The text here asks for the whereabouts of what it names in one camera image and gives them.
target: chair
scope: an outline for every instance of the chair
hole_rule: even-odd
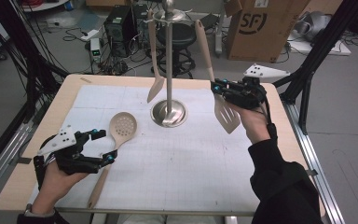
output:
[[[165,27],[158,30],[157,40],[165,46]],[[172,24],[172,76],[177,77],[179,75],[188,73],[191,79],[193,75],[190,70],[196,67],[196,63],[191,58],[191,53],[187,47],[192,45],[197,40],[196,31],[194,27],[183,23]],[[157,65],[158,68],[167,73],[164,53],[158,56]]]

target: floor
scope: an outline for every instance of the floor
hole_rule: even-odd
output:
[[[43,20],[44,16],[40,14],[38,19]],[[102,22],[103,17],[94,23],[95,28],[98,28]],[[74,73],[90,71],[88,68],[90,58],[84,50],[84,43],[77,40],[63,41],[62,38],[67,33],[61,29],[54,29],[53,32],[45,32],[43,35],[50,51],[67,70]],[[213,51],[212,35],[208,35],[208,41],[210,50]],[[314,76],[310,92],[308,132],[345,222],[358,223],[358,47],[350,45],[348,48],[351,51],[350,56],[328,56]],[[197,67],[192,72],[193,77],[207,79],[198,46],[193,45],[189,50],[197,62]],[[289,55],[290,58],[284,63],[260,64],[294,72],[306,56],[295,53],[293,49]],[[229,61],[225,51],[220,58],[213,53],[211,56],[216,77],[231,80],[241,79],[244,70],[253,63]],[[136,61],[143,57],[143,53],[138,52],[132,58]],[[283,54],[278,61],[282,62],[286,58],[287,55]],[[148,58],[140,63],[126,60],[129,67],[149,61]],[[138,66],[129,70],[124,76],[152,77],[150,67],[151,63]],[[0,61],[0,135],[24,102],[25,91],[13,63],[10,59]],[[4,176],[0,178],[0,190],[12,169],[13,166],[10,165]],[[14,223],[16,214],[0,211],[0,223]],[[71,223],[88,223],[89,220],[88,214],[64,215]],[[115,217],[110,217],[109,223],[114,222]],[[240,219],[240,223],[247,222],[246,218]]]

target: slotted spoon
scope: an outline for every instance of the slotted spoon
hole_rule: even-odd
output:
[[[152,18],[153,10],[150,9],[147,13],[147,19],[150,22],[147,24],[149,28],[149,38],[150,38],[150,54],[152,55],[153,71],[155,74],[155,82],[150,88],[149,94],[147,95],[147,102],[152,101],[156,95],[161,91],[162,86],[164,85],[165,78],[162,77],[158,72],[157,67],[157,56],[156,56],[156,23]]]
[[[206,40],[204,27],[200,20],[196,20],[195,26],[197,40],[199,41],[201,52],[207,66],[209,79],[214,82],[211,56],[209,54],[208,42]],[[232,133],[241,123],[239,115],[227,105],[225,99],[223,99],[221,95],[214,94],[213,96],[214,114],[216,115],[217,120],[219,120],[220,124],[223,126],[227,133]]]
[[[127,112],[120,112],[112,117],[110,120],[109,130],[115,139],[115,149],[118,148],[128,140],[132,139],[135,135],[137,128],[135,117]],[[88,208],[93,208],[100,198],[101,191],[107,175],[109,174],[110,164],[103,168],[103,172],[100,175],[97,183],[95,184],[94,190],[89,196],[89,202],[87,203]]]

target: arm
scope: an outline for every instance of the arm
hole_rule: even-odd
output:
[[[55,203],[65,196],[73,185],[87,175],[80,173],[67,175],[58,168],[56,161],[51,162],[46,170],[42,188],[39,190],[30,211],[33,217],[21,214],[18,216],[17,223],[53,223]]]
[[[253,223],[322,223],[316,188],[300,164],[287,162],[269,137],[266,117],[261,109],[242,109],[229,104],[241,117],[251,140],[249,153],[255,165],[251,185],[260,199]]]

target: table surface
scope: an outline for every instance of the table surface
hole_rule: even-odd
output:
[[[48,112],[39,124],[22,157],[32,158],[41,144],[48,137],[58,132],[64,123],[66,115],[72,108],[78,91],[83,85],[150,87],[153,82],[154,79],[151,77],[68,76],[48,109]],[[174,79],[172,85],[175,89],[196,90],[210,88],[209,81],[195,79]],[[307,167],[296,136],[282,106],[279,94],[273,85],[263,84],[263,86],[268,92],[271,116],[278,129],[280,139],[279,148],[281,149],[283,157],[287,161],[297,161],[304,167]],[[17,164],[0,194],[0,210],[23,211],[33,193],[35,183],[36,177],[33,164]]]

